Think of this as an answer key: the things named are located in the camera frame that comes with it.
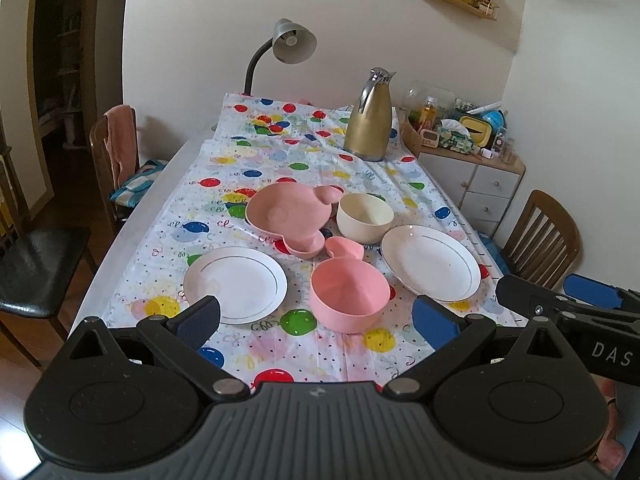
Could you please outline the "person's right hand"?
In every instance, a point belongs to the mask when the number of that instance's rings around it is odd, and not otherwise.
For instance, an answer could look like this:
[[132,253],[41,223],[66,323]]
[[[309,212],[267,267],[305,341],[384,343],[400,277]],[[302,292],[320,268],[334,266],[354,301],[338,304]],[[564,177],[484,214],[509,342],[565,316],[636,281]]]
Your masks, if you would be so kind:
[[593,375],[608,407],[608,426],[597,450],[597,467],[614,478],[639,433],[639,388]]

